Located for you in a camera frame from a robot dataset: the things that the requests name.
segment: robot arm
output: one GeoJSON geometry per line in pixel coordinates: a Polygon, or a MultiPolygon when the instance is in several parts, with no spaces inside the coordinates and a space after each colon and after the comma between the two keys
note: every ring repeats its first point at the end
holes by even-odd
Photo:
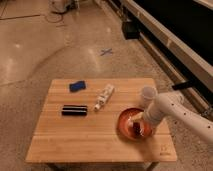
{"type": "Polygon", "coordinates": [[[143,119],[157,126],[166,115],[174,116],[204,141],[213,145],[213,122],[185,108],[183,101],[184,97],[180,92],[161,93],[144,111],[143,119]]]}

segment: orange bowl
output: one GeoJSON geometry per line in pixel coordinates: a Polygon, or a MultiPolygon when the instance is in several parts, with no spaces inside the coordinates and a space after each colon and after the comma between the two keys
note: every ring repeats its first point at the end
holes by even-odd
{"type": "Polygon", "coordinates": [[[141,134],[139,133],[140,131],[138,132],[138,130],[135,129],[136,127],[138,129],[138,126],[135,127],[134,125],[133,127],[133,123],[130,121],[130,118],[140,112],[143,112],[143,110],[138,108],[129,108],[124,110],[118,118],[117,128],[119,132],[130,140],[143,139],[152,135],[151,126],[144,122],[143,119],[138,124],[141,134]]]}

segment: black cable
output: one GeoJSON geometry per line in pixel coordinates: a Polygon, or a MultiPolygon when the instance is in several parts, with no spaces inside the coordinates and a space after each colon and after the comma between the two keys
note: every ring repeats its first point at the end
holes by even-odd
{"type": "Polygon", "coordinates": [[[49,20],[49,19],[47,18],[46,15],[44,15],[44,14],[41,14],[41,15],[44,16],[44,19],[45,19],[48,23],[59,23],[59,22],[63,21],[63,19],[64,19],[64,16],[63,16],[63,15],[60,15],[61,17],[59,18],[59,20],[51,21],[51,20],[49,20]]]}
{"type": "Polygon", "coordinates": [[[39,17],[39,16],[41,16],[41,14],[24,15],[24,16],[8,17],[8,18],[0,18],[0,20],[13,20],[13,19],[19,19],[19,18],[29,18],[29,17],[39,17]]]}
{"type": "Polygon", "coordinates": [[[29,17],[44,16],[44,19],[45,19],[48,23],[59,23],[59,22],[63,21],[63,19],[64,19],[63,14],[60,14],[60,10],[58,10],[58,9],[56,8],[56,6],[54,5],[54,3],[52,3],[52,5],[53,5],[53,7],[56,9],[57,15],[60,15],[60,18],[59,18],[58,20],[56,20],[56,21],[51,21],[51,20],[49,20],[48,17],[47,17],[47,15],[45,15],[45,14],[24,15],[24,16],[17,16],[17,17],[2,18],[3,14],[4,14],[4,11],[5,11],[6,7],[7,7],[8,1],[9,1],[9,0],[6,0],[6,3],[5,3],[4,8],[3,8],[3,11],[2,11],[2,13],[1,13],[1,15],[0,15],[0,20],[12,20],[12,19],[21,19],[21,18],[29,18],[29,17]]]}

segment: table top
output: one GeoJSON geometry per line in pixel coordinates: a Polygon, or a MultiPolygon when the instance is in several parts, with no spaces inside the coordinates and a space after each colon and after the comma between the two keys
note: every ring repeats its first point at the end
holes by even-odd
{"type": "Polygon", "coordinates": [[[176,161],[177,156],[166,120],[154,136],[131,141],[117,131],[120,113],[139,106],[144,85],[155,86],[151,78],[86,79],[86,90],[69,92],[77,79],[53,80],[26,157],[30,163],[72,162],[159,162],[176,161]],[[106,84],[115,92],[99,112],[93,107],[106,84]],[[62,116],[63,105],[87,105],[87,116],[62,116]]]}

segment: concrete floor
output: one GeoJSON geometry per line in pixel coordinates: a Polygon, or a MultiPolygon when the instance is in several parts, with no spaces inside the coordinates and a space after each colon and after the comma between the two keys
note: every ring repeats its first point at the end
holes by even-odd
{"type": "MultiPolygon", "coordinates": [[[[47,171],[25,163],[25,156],[50,82],[54,78],[152,77],[159,92],[172,82],[137,40],[126,41],[120,19],[105,4],[80,3],[59,23],[43,16],[0,21],[0,171],[47,171]],[[100,56],[112,48],[113,54],[100,56]]],[[[0,14],[5,1],[0,1],[0,14]]],[[[45,14],[48,0],[10,0],[2,18],[45,14]]],[[[178,161],[156,170],[213,170],[208,146],[168,118],[178,161]]],[[[143,170],[141,164],[75,164],[71,170],[143,170]]]]}

